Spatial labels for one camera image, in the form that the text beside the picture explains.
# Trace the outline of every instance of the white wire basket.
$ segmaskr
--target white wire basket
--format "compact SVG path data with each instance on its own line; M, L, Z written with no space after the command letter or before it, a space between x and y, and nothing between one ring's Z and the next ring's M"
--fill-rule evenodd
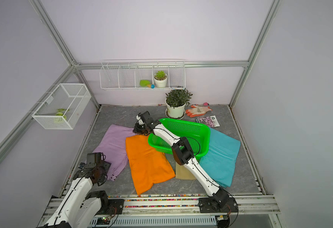
M85 84L61 83L32 117L45 129L74 129L91 95Z
M186 87L186 70L184 61L175 62L124 62L111 63L102 61L99 72L100 87L104 90L146 90L140 80L149 80L153 84L154 74L162 70L168 75L166 87L157 90L184 89Z

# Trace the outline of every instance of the metal bracket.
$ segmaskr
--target metal bracket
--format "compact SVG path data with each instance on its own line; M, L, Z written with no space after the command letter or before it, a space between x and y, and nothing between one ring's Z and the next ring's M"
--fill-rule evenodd
M124 199L109 199L109 209L104 212L99 211L96 213L96 215L122 215L123 204Z
M212 203L209 198L199 198L198 207L200 213L234 213L238 211L237 203L231 197L223 208L218 208L217 204Z

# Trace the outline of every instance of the gray marble floor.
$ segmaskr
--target gray marble floor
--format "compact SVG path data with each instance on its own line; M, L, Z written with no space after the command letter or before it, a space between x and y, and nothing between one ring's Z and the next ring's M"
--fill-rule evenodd
M215 115L220 127L215 129L239 140L234 122L228 111L227 105L211 105L212 111L209 116ZM98 120L88 139L87 145L81 154L80 161L85 161L87 153L92 153L98 146L104 134L111 124L117 124L126 127L134 127L136 115L149 111L154 119L165 117L165 106L103 106L101 108ZM196 118L185 116L183 120L195 121ZM175 160L173 155L166 154L166 157L175 171ZM92 191L105 190L108 195L136 194L132 182L131 170L129 164L119 174L117 179L106 181L102 186L94 185ZM244 150L240 151L236 160L235 173L231 187L226 188L230 193L256 193L258 188L255 184L253 173L250 169L248 159ZM154 186L144 194L205 194L202 185L197 180L179 180L171 179L163 183L154 184Z

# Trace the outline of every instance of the folded towel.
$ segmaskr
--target folded towel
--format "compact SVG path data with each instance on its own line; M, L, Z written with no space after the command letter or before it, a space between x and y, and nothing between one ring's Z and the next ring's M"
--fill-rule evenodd
M175 162L175 178L180 180L195 180L196 177L186 167Z
M151 189L153 184L175 177L165 154L151 147L147 138L144 135L126 138L126 152L130 161L131 176L138 195Z
M93 153L102 152L105 160L111 163L107 173L107 180L114 181L121 171L126 167L128 158L126 153L126 137L134 136L133 128L111 125L99 146Z
M239 149L240 141L211 128L210 148L199 164L219 185L230 187Z

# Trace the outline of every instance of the white flower pot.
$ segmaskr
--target white flower pot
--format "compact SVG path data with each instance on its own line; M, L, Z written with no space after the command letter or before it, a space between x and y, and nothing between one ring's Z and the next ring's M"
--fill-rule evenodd
M154 74L154 76L153 76L153 80L154 80L154 85L155 85L155 87L157 87L157 88L163 88L163 87L166 87L167 86L167 82L168 82L168 75L167 74L165 74L166 75L166 79L164 79L164 80L156 80L155 79L155 75L156 74Z
M166 106L168 107L168 115L171 118L177 119L183 116L184 114L184 107L186 104L179 106L179 107L170 107L167 104L167 100L165 99Z

